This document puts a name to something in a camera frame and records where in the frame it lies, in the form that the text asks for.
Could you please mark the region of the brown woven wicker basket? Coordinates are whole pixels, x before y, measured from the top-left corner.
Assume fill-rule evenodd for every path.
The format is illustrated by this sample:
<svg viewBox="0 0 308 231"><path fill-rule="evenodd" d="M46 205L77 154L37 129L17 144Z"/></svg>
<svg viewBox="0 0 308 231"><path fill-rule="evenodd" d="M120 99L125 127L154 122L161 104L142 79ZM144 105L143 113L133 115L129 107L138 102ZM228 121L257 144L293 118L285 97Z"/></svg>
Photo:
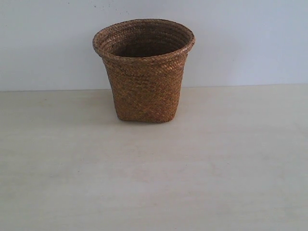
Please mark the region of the brown woven wicker basket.
<svg viewBox="0 0 308 231"><path fill-rule="evenodd" d="M194 33L165 19L134 19L108 26L92 40L111 86L117 117L165 123L176 114Z"/></svg>

